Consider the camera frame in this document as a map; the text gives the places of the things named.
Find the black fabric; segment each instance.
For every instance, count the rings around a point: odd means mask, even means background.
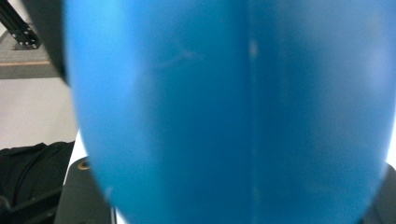
[[[0,150],[0,195],[11,207],[64,183],[74,142]]]

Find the blue plastic object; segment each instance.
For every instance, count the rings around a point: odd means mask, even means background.
[[[65,2],[78,122],[131,223],[354,223],[394,115],[391,1]]]

